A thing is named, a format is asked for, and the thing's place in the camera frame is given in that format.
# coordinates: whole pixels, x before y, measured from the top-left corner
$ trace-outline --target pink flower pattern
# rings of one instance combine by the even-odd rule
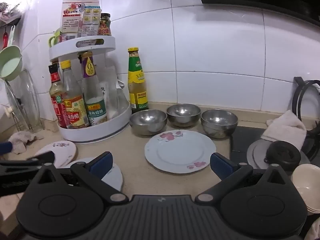
[[[67,146],[69,146],[70,144],[69,143],[54,143],[52,146],[53,147],[56,147],[56,146],[58,146],[58,147],[67,147]]]
[[[173,134],[172,132],[167,132],[167,133],[160,134],[161,139],[158,139],[158,140],[162,141],[165,139],[166,142],[168,142],[168,141],[174,140],[176,137],[182,137],[182,136],[183,136],[183,133],[181,131],[177,131],[175,134]]]
[[[187,168],[189,170],[192,170],[194,167],[200,168],[201,166],[204,166],[206,164],[207,164],[206,162],[196,162],[193,165],[188,165]]]

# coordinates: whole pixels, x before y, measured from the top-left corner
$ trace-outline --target screw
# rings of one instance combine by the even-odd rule
[[[198,196],[198,199],[203,202],[209,202],[209,201],[213,200],[213,196],[210,194],[200,194]]]
[[[121,194],[121,193],[116,193],[111,195],[110,199],[114,202],[120,202],[120,201],[124,201],[126,198],[126,195]]]

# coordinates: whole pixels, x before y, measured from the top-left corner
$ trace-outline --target stainless steel bowl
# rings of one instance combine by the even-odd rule
[[[167,124],[167,114],[160,110],[142,110],[131,115],[129,124],[137,134],[155,135]]]
[[[233,134],[238,125],[238,117],[225,110],[213,109],[202,113],[201,124],[209,137],[222,139]]]
[[[195,125],[200,118],[199,106],[192,104],[177,104],[167,108],[168,120],[178,127]]]

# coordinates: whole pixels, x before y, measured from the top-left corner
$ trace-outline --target seasoning box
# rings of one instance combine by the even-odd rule
[[[100,16],[98,0],[63,0],[60,42],[97,35]],[[93,41],[81,43],[83,46],[94,44]]]

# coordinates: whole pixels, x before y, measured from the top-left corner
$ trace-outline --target white plate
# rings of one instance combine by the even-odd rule
[[[80,160],[76,160],[76,161],[69,163],[67,166],[65,166],[63,168],[70,168],[72,164],[77,163],[77,162],[89,163],[94,158],[95,157],[89,157],[89,158],[83,158]],[[102,181],[107,183],[111,187],[115,188],[116,190],[121,191],[121,187],[123,184],[123,177],[122,177],[122,173],[120,171],[120,168],[118,167],[117,164],[113,163],[111,170],[102,178]]]
[[[53,151],[55,158],[53,164],[56,168],[61,168],[72,161],[73,157],[76,155],[77,148],[73,142],[58,141],[44,146],[35,154],[35,156],[47,151]]]
[[[189,130],[157,134],[144,147],[148,162],[172,173],[191,173],[205,168],[215,151],[216,146],[209,137]]]

